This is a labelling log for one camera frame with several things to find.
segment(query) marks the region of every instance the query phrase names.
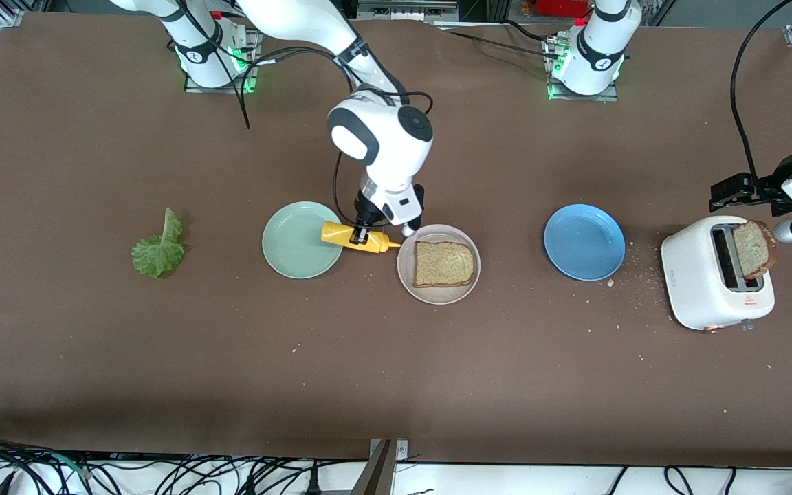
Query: bread slice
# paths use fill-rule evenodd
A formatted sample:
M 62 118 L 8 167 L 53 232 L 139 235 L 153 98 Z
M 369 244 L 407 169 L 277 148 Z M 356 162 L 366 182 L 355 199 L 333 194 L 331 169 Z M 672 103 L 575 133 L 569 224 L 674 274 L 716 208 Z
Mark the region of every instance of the bread slice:
M 423 242 L 415 245 L 415 287 L 469 285 L 475 274 L 475 257 L 456 242 Z
M 757 278 L 776 264 L 776 238 L 765 223 L 748 220 L 732 229 L 732 237 L 744 278 Z

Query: white toaster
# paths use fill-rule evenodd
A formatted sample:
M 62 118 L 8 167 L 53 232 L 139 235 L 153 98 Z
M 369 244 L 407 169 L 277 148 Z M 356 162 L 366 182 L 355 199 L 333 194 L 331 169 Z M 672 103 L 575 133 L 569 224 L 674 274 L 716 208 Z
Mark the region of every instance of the white toaster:
M 776 305 L 770 275 L 745 280 L 732 229 L 747 222 L 719 215 L 698 220 L 662 243 L 662 267 L 674 316 L 702 330 L 745 323 Z

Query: green led light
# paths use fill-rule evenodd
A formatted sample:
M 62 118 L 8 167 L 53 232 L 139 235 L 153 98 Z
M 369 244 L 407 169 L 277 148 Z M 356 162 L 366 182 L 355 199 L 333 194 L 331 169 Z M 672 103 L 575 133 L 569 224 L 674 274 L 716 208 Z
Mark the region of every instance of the green led light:
M 251 78 L 246 79 L 246 82 L 243 84 L 244 93 L 255 93 L 255 81 L 255 76 L 251 76 Z
M 241 70 L 246 68 L 246 62 L 244 62 L 244 60 L 238 60 L 238 59 L 234 58 L 235 56 L 240 56 L 240 54 L 243 53 L 243 50 L 241 50 L 240 48 L 234 49 L 232 47 L 225 47 L 225 50 L 228 52 L 228 54 L 230 56 L 232 56 L 232 62 L 234 63 L 234 69 L 238 70 L 238 72 L 241 72 Z

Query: toaster slot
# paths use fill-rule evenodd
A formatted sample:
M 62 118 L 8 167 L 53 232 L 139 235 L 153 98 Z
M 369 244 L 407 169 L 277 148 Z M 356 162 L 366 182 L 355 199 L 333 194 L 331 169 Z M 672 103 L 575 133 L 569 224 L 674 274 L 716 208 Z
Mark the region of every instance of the toaster slot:
M 736 226 L 738 225 L 735 223 L 729 223 L 711 228 L 717 266 L 720 269 L 720 281 L 733 292 L 758 292 L 763 286 L 761 276 L 751 280 L 745 280 L 742 276 L 738 250 L 735 247 L 735 238 L 732 236 L 732 229 Z

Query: lettuce leaf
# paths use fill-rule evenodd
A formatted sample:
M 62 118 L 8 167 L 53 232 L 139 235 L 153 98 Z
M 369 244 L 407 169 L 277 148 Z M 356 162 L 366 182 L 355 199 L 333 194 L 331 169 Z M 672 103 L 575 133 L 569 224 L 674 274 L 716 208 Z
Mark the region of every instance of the lettuce leaf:
M 142 275 L 151 278 L 158 278 L 162 273 L 179 266 L 182 256 L 185 256 L 185 247 L 179 244 L 179 235 L 182 235 L 182 222 L 173 210 L 167 208 L 164 211 L 163 234 L 142 239 L 130 250 L 133 266 Z

